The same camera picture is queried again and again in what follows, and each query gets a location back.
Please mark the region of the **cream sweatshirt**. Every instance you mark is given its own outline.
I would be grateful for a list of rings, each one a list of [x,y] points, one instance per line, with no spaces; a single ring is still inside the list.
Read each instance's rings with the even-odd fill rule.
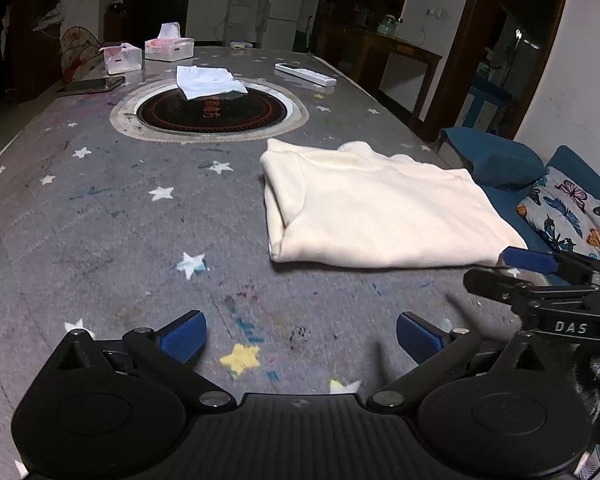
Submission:
[[[496,266],[521,235],[466,169],[442,169],[365,142],[336,150],[276,139],[260,157],[268,252],[338,268]]]

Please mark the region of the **butterfly print pillow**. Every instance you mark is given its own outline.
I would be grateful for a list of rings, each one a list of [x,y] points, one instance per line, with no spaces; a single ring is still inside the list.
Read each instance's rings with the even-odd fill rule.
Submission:
[[[545,168],[516,211],[549,248],[600,260],[600,200],[555,167]]]

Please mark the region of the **blue sofa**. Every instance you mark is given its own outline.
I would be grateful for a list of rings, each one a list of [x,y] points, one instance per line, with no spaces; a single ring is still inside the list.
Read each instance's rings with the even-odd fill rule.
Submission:
[[[492,206],[535,252],[560,252],[549,248],[537,232],[517,214],[516,206],[552,166],[575,180],[600,200],[600,176],[568,146],[560,146],[548,162],[531,148],[490,133],[464,127],[440,131],[439,155],[448,164],[469,171]]]

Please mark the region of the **round induction cooktop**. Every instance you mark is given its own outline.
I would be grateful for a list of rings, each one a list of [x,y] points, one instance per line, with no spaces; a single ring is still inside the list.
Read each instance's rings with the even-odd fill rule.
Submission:
[[[245,79],[245,93],[188,100],[174,81],[144,84],[125,96],[110,124],[136,140],[170,143],[232,143],[281,136],[309,120],[290,91],[262,79]]]

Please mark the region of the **white tissue paper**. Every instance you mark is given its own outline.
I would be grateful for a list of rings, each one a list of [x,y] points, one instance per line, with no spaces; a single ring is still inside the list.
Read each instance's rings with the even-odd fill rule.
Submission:
[[[244,84],[226,68],[178,66],[176,69],[176,84],[183,92],[186,100],[219,96],[220,94],[232,92],[248,93]]]

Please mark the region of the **dark wooden side table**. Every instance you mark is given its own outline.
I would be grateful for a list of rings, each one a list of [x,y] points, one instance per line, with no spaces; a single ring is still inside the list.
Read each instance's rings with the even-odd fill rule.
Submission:
[[[354,38],[360,50],[350,77],[418,131],[422,125],[420,113],[442,56],[367,29],[356,30]]]

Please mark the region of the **black smartphone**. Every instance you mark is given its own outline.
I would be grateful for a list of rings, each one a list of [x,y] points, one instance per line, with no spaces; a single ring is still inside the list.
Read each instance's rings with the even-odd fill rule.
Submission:
[[[106,93],[117,89],[124,83],[123,76],[76,80],[64,84],[56,91],[56,94],[58,96],[79,96],[80,94]]]

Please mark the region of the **white remote control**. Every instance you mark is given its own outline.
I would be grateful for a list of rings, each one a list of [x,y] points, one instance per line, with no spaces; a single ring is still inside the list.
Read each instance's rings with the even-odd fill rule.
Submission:
[[[311,84],[317,84],[320,87],[330,88],[335,87],[337,84],[337,81],[334,77],[317,73],[314,72],[314,70],[308,70],[307,68],[291,66],[285,63],[276,63],[274,68],[281,73],[297,77],[304,81],[310,82]]]

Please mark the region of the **small pink tissue pack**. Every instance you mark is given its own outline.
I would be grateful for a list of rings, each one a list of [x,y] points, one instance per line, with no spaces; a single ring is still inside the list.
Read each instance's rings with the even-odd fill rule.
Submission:
[[[143,68],[143,50],[127,42],[116,46],[102,47],[99,51],[104,57],[108,75],[135,72]]]

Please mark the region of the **pink tissue box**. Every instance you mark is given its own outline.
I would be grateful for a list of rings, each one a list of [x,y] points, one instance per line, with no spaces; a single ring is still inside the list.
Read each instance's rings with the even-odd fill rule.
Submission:
[[[146,60],[178,62],[192,58],[195,53],[195,40],[181,36],[178,22],[163,23],[157,38],[145,42]]]

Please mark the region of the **small clear plastic box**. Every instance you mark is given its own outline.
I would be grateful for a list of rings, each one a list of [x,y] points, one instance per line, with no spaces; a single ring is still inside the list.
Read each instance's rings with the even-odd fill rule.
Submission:
[[[230,48],[236,51],[243,51],[252,48],[252,44],[248,41],[231,41]]]

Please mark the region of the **electric fan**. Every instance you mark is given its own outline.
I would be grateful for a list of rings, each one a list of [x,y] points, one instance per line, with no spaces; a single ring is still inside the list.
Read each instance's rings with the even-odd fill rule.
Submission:
[[[72,26],[60,38],[61,73],[65,82],[83,78],[102,62],[102,44],[86,28]]]

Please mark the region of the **water dispenser with blue bottle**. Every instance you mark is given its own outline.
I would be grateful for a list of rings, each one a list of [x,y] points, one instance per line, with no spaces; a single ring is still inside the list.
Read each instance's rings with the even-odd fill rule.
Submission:
[[[227,0],[223,42],[247,41],[250,24],[250,0]]]

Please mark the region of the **white refrigerator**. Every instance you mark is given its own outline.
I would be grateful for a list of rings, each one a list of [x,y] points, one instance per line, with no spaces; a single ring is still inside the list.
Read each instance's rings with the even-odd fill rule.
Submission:
[[[302,2],[303,0],[264,0],[258,27],[258,43],[263,49],[292,49]]]

